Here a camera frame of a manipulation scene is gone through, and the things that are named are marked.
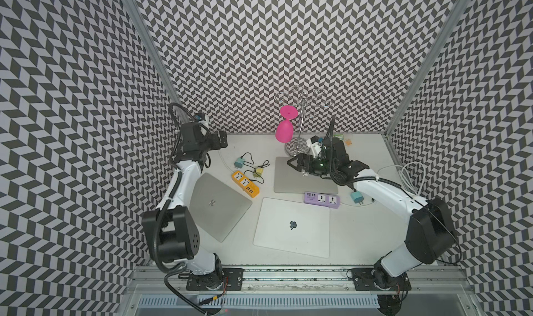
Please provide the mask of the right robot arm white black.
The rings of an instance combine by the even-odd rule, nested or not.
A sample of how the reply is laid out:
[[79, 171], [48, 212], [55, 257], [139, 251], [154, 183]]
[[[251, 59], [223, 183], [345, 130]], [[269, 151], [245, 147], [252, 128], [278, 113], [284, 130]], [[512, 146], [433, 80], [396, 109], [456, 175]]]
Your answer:
[[443, 199], [426, 199], [406, 191], [366, 163], [350, 159], [344, 143], [333, 135], [334, 126], [329, 124], [325, 137], [312, 137], [312, 144], [318, 146], [315, 153], [292, 155], [287, 165], [302, 174], [360, 191], [407, 223], [405, 240], [396, 249], [381, 257], [366, 274], [352, 271], [354, 281], [369, 280], [374, 290], [403, 291], [408, 271], [434, 263], [459, 245], [451, 210]]

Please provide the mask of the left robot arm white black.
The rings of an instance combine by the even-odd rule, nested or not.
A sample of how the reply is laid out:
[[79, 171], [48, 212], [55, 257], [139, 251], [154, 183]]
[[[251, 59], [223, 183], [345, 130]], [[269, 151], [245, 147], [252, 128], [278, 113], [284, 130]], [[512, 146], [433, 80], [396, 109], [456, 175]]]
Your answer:
[[222, 262], [200, 245], [200, 233], [189, 206], [209, 153], [228, 145], [225, 131], [212, 132], [204, 113], [190, 113], [183, 105], [168, 106], [178, 135], [169, 155], [174, 174], [162, 200], [142, 216], [149, 256], [166, 277], [187, 272], [202, 290], [219, 290], [226, 280]]

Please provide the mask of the teal charger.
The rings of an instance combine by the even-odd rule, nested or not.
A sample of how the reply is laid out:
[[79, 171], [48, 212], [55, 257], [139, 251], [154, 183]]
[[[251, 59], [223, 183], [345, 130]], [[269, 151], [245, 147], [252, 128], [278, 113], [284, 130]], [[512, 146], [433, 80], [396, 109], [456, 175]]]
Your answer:
[[355, 205], [362, 205], [364, 201], [364, 196], [359, 191], [353, 191], [351, 193], [351, 199]]
[[234, 167], [242, 168], [243, 166], [244, 166], [244, 159], [243, 158], [238, 158], [238, 159], [235, 160]]

